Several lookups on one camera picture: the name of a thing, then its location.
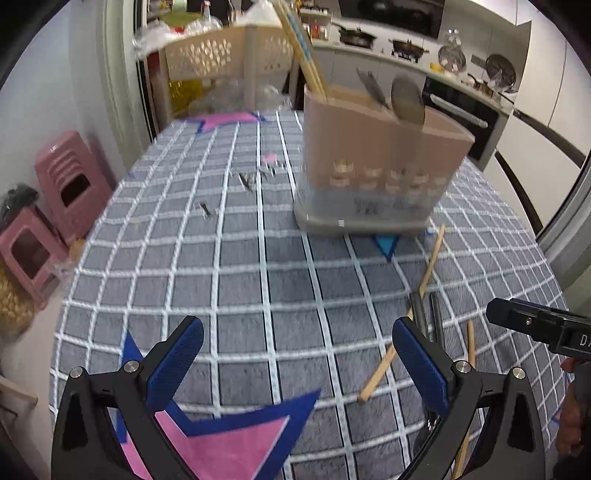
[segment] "person's hand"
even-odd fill
[[[576,360],[574,358],[567,358],[560,366],[565,372],[574,373],[575,364]],[[580,442],[581,409],[574,397],[573,385],[570,384],[560,412],[556,449],[561,455],[576,455],[580,450]]]

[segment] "plastic bag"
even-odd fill
[[[256,86],[255,105],[257,110],[291,110],[289,96],[283,95],[273,85]],[[197,99],[189,105],[189,115],[204,113],[244,112],[244,82],[228,80],[218,84],[207,96]]]
[[[152,22],[147,27],[138,30],[134,35],[135,59],[144,59],[151,53],[181,38],[183,38],[183,35],[174,31],[166,23],[161,21]]]
[[[222,28],[222,22],[216,17],[198,18],[185,27],[183,37],[192,37],[209,32],[210,30],[221,30]]]
[[[8,190],[0,205],[0,233],[8,228],[23,208],[34,205],[38,198],[39,193],[24,183]]]
[[[258,0],[243,16],[236,20],[234,25],[237,27],[241,25],[261,25],[281,28],[281,20],[279,20],[275,8],[273,8],[269,0]]]
[[[220,30],[222,23],[215,17],[198,18],[189,23],[183,32],[170,28],[166,23],[156,21],[145,28],[138,30],[134,35],[135,59],[141,60],[151,53],[161,50],[184,38],[194,37],[210,30]]]

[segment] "pot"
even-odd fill
[[[484,96],[492,98],[495,91],[492,88],[490,88],[484,80],[477,79],[471,73],[469,73],[468,76],[474,79],[474,85],[472,85],[474,90],[476,90],[477,92],[480,92]]]
[[[393,40],[392,38],[390,38],[388,41],[392,43],[392,49],[396,53],[403,54],[413,58],[415,63],[418,63],[418,61],[421,59],[424,53],[429,53],[428,50],[425,50],[424,48],[419,47],[418,45],[413,45],[413,42],[411,42],[410,40],[402,41]]]
[[[345,45],[352,45],[354,47],[369,48],[374,47],[374,40],[376,36],[366,33],[360,28],[352,29],[345,28],[342,25],[332,22],[335,27],[339,27],[340,41]]]

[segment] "kitchen utensil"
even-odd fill
[[[366,33],[360,28],[346,28],[338,23],[331,22],[335,27],[339,27],[340,41],[345,45],[372,49],[376,36]]]
[[[425,309],[423,308],[423,298],[417,290],[410,294],[410,305],[413,309],[413,317],[418,329],[421,330],[423,336],[428,339],[429,332],[427,328],[427,316],[425,315]]]
[[[431,301],[433,300],[433,294],[431,293],[429,295],[429,298],[431,299]],[[430,341],[433,342],[436,339],[433,338],[433,335],[429,335],[428,333],[428,328],[427,328],[427,318],[425,315],[425,310],[423,308],[423,299],[421,298],[421,294],[417,291],[414,291],[410,294],[410,303],[411,306],[413,308],[413,313],[414,313],[414,321],[418,326],[418,329],[421,330],[421,333]],[[437,331],[437,324],[436,327],[433,329],[434,332],[436,333]],[[441,348],[443,350],[445,350],[445,347],[441,345],[441,343],[439,343],[439,346],[441,346]],[[414,439],[414,445],[413,445],[413,457],[416,457],[419,453],[419,451],[421,450],[421,448],[423,448],[423,445],[425,444],[425,441],[427,440],[427,438],[429,437],[429,435],[431,435],[431,432],[433,431],[433,429],[435,428],[435,424],[437,423],[437,418],[438,415],[437,413],[430,411],[425,404],[423,403],[423,412],[425,415],[425,423],[423,424],[423,426],[421,427],[421,429],[418,431],[417,433],[417,437]]]
[[[459,73],[466,70],[466,56],[460,47],[444,45],[437,52],[437,58],[447,72]]]
[[[427,270],[425,271],[425,275],[421,280],[420,285],[418,286],[418,292],[421,296],[425,295],[425,290],[427,288],[427,284],[429,283],[429,279],[433,274],[433,269],[435,268],[435,262],[437,261],[437,255],[439,254],[439,249],[441,248],[441,244],[443,243],[443,236],[445,235],[445,225],[439,227],[439,231],[437,233],[437,240],[435,240],[435,245],[433,246],[433,250],[431,251],[431,258],[429,259],[429,265],[427,266]],[[407,317],[411,320],[413,319],[413,310],[410,309],[407,313]],[[390,367],[390,364],[396,358],[396,349],[394,345],[390,345],[388,350],[386,351],[386,355],[382,358],[381,363],[376,368],[375,372],[369,377],[367,383],[359,393],[358,400],[361,402],[367,402],[374,390],[377,388],[379,383],[382,381],[386,371]]]
[[[404,59],[414,60],[414,63],[418,63],[424,53],[429,53],[428,50],[425,50],[418,45],[414,45],[410,40],[402,41],[390,38],[388,41],[392,43],[392,55],[397,53]]]
[[[477,79],[471,73],[469,73],[468,76],[470,78],[473,78],[474,79],[474,85],[472,86],[474,88],[474,90],[476,90],[477,92],[480,92],[481,94],[483,94],[483,95],[485,95],[487,97],[492,98],[492,96],[495,93],[495,91],[488,86],[488,83],[487,82],[485,82],[484,80]]]
[[[273,0],[272,4],[279,20],[281,20],[283,30],[290,39],[294,54],[300,61],[301,70],[304,77],[306,77],[306,83],[310,86],[310,90],[326,98],[328,86],[324,75],[316,66],[312,43],[310,37],[304,31],[300,17],[288,7],[284,0]]]
[[[515,67],[503,55],[493,53],[486,59],[486,74],[492,80],[499,73],[501,74],[500,79],[496,80],[494,89],[503,92],[513,87],[517,81]]]
[[[357,69],[357,75],[359,76],[359,80],[361,80],[361,83],[363,83],[363,86],[368,91],[371,98],[373,98],[380,105],[389,109],[389,106],[386,103],[386,97],[384,96],[378,81],[375,79],[374,74],[371,72],[362,72],[361,70]]]
[[[468,334],[468,363],[472,366],[472,368],[476,368],[476,337],[474,334],[474,322],[472,320],[468,320],[466,324]],[[466,462],[466,455],[468,453],[469,440],[470,431],[466,433],[464,441],[462,442],[462,447],[456,455],[456,463],[454,464],[452,470],[452,480],[456,480],[456,478],[458,478],[464,471],[464,463]]]
[[[435,325],[435,341],[445,350],[445,336],[443,335],[443,322],[441,320],[441,308],[437,296],[434,292],[429,294],[431,303],[431,313],[433,314],[433,323]]]
[[[417,85],[404,75],[392,82],[392,110],[400,120],[416,125],[425,123],[425,104]]]

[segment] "wooden chopstick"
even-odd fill
[[[272,4],[279,20],[281,20],[283,30],[293,46],[294,55],[300,61],[302,72],[310,90],[313,93],[326,97],[326,80],[316,66],[312,43],[308,34],[304,31],[300,19],[290,10],[284,0],[273,0]]]
[[[427,284],[431,279],[431,275],[433,274],[433,269],[435,268],[435,263],[437,261],[437,254],[439,253],[439,249],[441,248],[441,244],[443,243],[443,235],[445,235],[445,225],[439,227],[439,231],[437,233],[437,240],[435,241],[435,245],[433,245],[433,250],[431,250],[431,258],[429,259],[429,265],[425,270],[425,274],[423,275],[423,279],[421,280],[420,285],[418,286],[418,292],[421,294],[421,298],[425,296],[425,291],[427,289]],[[413,320],[413,309],[410,308],[407,313],[407,317]],[[386,351],[386,355],[382,358],[382,361],[375,369],[375,372],[369,377],[365,386],[359,392],[358,400],[361,402],[366,402],[369,400],[374,390],[378,388],[379,383],[382,381],[384,375],[388,371],[390,364],[396,358],[396,349],[394,345],[390,345],[388,350]]]
[[[474,335],[474,323],[471,320],[467,321],[468,329],[468,363],[472,368],[476,368],[476,338]],[[470,439],[470,428],[464,437],[460,451],[456,455],[456,463],[452,470],[452,479],[456,480],[464,471],[464,463],[466,462],[466,455],[468,453],[468,443]]]

